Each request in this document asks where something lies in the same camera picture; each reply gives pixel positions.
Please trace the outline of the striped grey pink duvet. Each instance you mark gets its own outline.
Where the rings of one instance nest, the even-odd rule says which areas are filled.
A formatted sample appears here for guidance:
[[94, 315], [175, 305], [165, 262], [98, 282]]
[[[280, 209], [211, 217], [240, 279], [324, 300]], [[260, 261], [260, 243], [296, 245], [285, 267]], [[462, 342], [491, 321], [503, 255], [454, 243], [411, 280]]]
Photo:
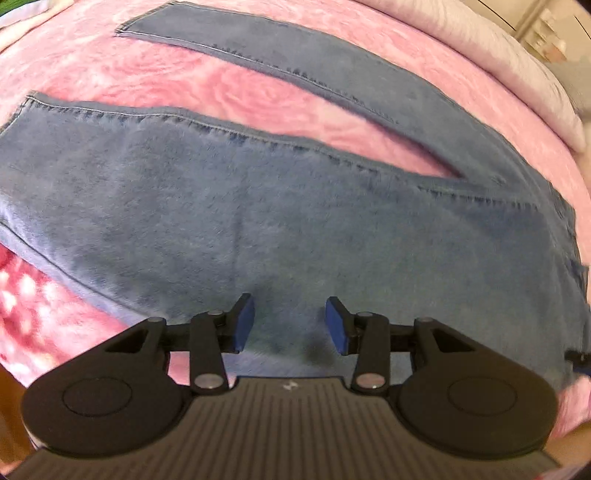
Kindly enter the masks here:
[[528, 105], [568, 147], [586, 149], [583, 122], [551, 70], [513, 37], [460, 1], [366, 1], [456, 50]]

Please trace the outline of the blue denim jeans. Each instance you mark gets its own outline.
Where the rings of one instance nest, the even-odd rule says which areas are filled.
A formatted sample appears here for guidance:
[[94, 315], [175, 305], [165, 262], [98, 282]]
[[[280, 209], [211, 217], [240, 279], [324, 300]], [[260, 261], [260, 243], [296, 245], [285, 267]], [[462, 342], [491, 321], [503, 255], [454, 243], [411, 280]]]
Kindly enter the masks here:
[[[115, 36], [232, 64], [126, 36], [149, 10]], [[231, 364], [239, 373], [346, 373], [322, 327], [336, 295], [402, 323], [438, 318], [567, 385], [563, 352], [590, 346], [590, 253], [575, 208], [498, 130], [374, 55], [391, 63], [382, 100], [403, 93], [403, 74], [419, 85], [410, 112], [428, 128], [421, 140], [319, 98], [417, 147], [443, 174], [177, 106], [31, 90], [1, 115], [1, 253], [123, 327], [185, 320], [249, 291], [256, 327]]]

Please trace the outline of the pink floral bed blanket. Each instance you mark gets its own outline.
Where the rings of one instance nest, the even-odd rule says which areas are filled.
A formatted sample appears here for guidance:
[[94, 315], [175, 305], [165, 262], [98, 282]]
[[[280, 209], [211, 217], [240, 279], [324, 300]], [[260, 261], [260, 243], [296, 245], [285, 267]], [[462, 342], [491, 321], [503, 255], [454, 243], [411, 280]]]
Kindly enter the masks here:
[[[441, 175], [417, 147], [283, 81], [165, 45], [118, 38], [115, 28], [148, 1], [80, 1], [1, 56], [1, 115], [31, 90], [64, 100], [171, 105], [277, 134], [308, 136], [398, 167]], [[504, 135], [571, 203], [583, 256], [590, 199], [562, 139], [511, 90], [447, 45], [401, 22], [394, 1], [231, 1], [342, 37], [432, 82]], [[9, 250], [1, 253], [1, 369], [21, 386], [120, 331], [119, 320], [77, 298]]]

